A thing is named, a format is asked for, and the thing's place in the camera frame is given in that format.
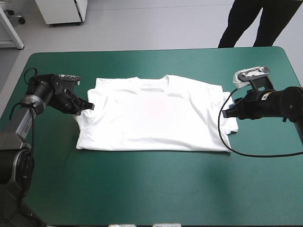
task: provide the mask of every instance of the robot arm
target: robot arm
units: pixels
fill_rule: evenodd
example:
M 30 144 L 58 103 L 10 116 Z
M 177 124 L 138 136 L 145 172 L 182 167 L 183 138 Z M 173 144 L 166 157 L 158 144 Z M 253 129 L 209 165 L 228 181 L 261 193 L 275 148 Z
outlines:
M 235 73 L 233 82 L 237 88 L 251 85 L 244 98 L 235 99 L 235 104 L 222 111 L 225 118 L 259 119 L 283 117 L 293 122 L 303 143 L 303 88 L 288 87 L 276 91 L 268 78 L 267 67 L 255 67 Z
M 35 75 L 26 82 L 28 87 L 19 103 L 20 110 L 0 132 L 0 227 L 45 226 L 22 201 L 30 187 L 34 169 L 33 148 L 26 142 L 26 136 L 36 115 L 48 105 L 66 114 L 81 114 L 82 110 L 94 109 L 94 104 L 73 92 L 80 77 L 37 75 L 37 70 L 34 70 Z

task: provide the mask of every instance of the black pants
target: black pants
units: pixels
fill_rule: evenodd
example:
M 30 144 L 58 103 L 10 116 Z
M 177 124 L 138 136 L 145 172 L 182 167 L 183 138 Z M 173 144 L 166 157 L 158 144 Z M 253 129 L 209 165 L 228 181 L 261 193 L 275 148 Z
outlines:
M 235 0 L 218 48 L 234 47 L 262 8 L 254 46 L 272 46 L 301 4 L 298 0 Z

